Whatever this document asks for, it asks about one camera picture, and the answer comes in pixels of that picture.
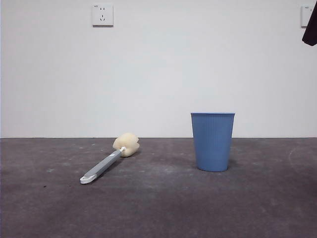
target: dark cloth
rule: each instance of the dark cloth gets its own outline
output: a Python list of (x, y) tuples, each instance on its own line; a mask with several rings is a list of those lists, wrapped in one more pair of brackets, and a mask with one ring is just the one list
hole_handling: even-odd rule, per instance
[(303, 41), (310, 46), (317, 44), (317, 4), (314, 7), (312, 16), (307, 25)]

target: gray concrete floor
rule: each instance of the gray concrete floor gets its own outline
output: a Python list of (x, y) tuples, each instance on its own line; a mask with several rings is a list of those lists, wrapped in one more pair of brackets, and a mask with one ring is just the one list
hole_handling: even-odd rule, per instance
[(200, 171), (192, 139), (140, 139), (98, 180), (113, 139), (2, 139), (3, 238), (317, 238), (317, 138), (233, 139)]

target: brush handle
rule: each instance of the brush handle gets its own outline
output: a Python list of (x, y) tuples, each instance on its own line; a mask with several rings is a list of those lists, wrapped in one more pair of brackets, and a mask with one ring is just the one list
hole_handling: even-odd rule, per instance
[(97, 177), (101, 175), (107, 168), (110, 167), (117, 159), (121, 156), (121, 151), (116, 150), (108, 157), (104, 158), (97, 165), (95, 165), (91, 170), (84, 174), (85, 177), (96, 175)]

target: blue plastic cup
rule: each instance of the blue plastic cup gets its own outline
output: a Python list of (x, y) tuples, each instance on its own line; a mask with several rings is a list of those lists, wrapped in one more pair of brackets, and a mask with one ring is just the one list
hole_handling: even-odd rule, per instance
[(191, 113), (200, 170), (221, 172), (228, 169), (234, 113)]

